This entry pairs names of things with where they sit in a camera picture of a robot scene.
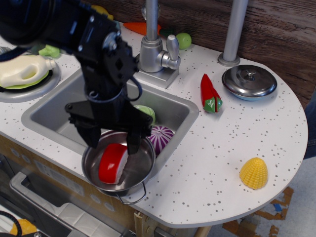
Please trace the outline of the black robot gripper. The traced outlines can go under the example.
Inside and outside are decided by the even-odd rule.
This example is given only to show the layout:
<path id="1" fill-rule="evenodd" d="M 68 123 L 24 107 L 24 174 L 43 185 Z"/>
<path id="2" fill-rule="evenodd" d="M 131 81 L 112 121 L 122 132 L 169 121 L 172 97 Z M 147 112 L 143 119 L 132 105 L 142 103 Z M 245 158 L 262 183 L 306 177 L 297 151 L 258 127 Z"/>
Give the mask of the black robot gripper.
<path id="1" fill-rule="evenodd" d="M 108 97 L 85 87 L 84 95 L 84 101 L 68 103 L 65 111 L 85 143 L 97 148 L 101 129 L 123 131 L 128 132 L 128 154 L 137 153 L 142 139 L 151 134 L 153 119 L 131 104 L 127 87 L 112 91 Z"/>

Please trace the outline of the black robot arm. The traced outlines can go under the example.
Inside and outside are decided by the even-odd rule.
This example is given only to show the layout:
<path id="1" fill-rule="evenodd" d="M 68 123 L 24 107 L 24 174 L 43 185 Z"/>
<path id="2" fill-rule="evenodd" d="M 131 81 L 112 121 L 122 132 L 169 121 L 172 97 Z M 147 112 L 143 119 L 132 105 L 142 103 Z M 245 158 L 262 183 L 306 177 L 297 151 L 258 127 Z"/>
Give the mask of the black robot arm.
<path id="1" fill-rule="evenodd" d="M 70 122 L 93 148 L 105 128 L 126 132 L 128 153 L 138 152 L 141 140 L 151 133 L 152 118 L 134 108 L 127 95 L 138 60 L 113 21 L 79 0 L 3 0 L 0 35 L 15 46 L 1 61 L 40 43 L 75 56 L 86 100 L 65 106 Z"/>

